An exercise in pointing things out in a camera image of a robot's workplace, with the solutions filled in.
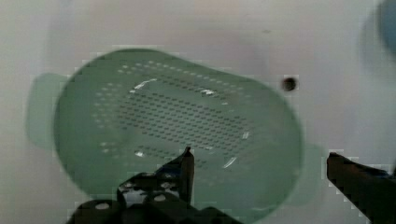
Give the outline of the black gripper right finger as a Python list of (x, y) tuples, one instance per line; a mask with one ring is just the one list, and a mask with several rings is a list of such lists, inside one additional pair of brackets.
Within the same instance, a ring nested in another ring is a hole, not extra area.
[(334, 152), (326, 163), (327, 178), (372, 224), (395, 224), (395, 175)]

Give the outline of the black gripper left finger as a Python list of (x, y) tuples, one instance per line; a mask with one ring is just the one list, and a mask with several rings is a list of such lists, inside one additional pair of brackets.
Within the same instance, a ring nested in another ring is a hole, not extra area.
[(153, 173), (140, 173), (117, 187), (116, 200), (81, 204), (66, 224), (242, 224), (219, 209), (191, 205), (191, 149)]

